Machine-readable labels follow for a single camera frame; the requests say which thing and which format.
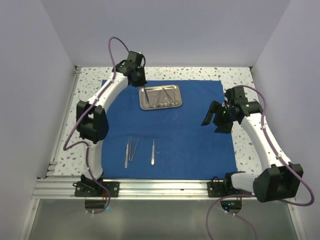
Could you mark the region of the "thin steel tweezers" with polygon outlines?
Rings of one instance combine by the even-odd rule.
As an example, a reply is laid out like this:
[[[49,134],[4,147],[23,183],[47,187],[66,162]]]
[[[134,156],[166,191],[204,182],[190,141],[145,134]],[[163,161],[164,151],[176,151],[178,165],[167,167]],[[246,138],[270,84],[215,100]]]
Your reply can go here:
[[[130,161],[132,162],[133,161],[133,158],[135,156],[135,153],[136,153],[136,149],[138,147],[138,143],[139,143],[139,138],[136,139],[133,147],[132,147],[132,153],[131,153],[131,158],[130,158]]]

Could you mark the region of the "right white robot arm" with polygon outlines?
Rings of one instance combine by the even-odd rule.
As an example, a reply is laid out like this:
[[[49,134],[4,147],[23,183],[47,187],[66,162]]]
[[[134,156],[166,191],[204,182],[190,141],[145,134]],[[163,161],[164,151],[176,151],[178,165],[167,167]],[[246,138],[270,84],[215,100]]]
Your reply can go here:
[[[224,93],[224,103],[212,101],[202,126],[215,124],[215,133],[229,134],[237,122],[249,136],[260,160],[262,171],[245,171],[213,177],[207,183],[209,197],[253,194],[261,203],[294,198],[303,176],[300,164],[293,164],[274,138],[258,101],[249,101],[242,85]]]

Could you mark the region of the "blue surgical cloth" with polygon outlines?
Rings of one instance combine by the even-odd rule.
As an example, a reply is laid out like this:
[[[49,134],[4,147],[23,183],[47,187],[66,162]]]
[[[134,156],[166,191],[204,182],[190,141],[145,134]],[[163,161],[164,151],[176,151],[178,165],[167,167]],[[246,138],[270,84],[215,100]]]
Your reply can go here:
[[[143,110],[139,90],[131,86],[111,104],[101,157],[106,178],[209,180],[236,171],[232,136],[215,133],[214,124],[201,125],[211,102],[224,100],[221,82],[177,80],[175,84],[182,96],[180,107]],[[132,150],[137,138],[139,141],[133,161],[125,168],[129,137]]]

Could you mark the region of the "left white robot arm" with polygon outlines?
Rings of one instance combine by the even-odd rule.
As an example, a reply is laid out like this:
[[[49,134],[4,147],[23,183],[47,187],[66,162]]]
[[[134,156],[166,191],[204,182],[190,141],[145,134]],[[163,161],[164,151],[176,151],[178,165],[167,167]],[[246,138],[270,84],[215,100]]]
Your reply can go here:
[[[79,136],[86,142],[85,172],[81,183],[92,196],[103,193],[100,178],[102,168],[102,143],[109,132],[107,111],[117,96],[129,85],[143,87],[146,58],[140,52],[129,51],[126,59],[115,65],[112,74],[95,95],[76,105],[76,123]]]

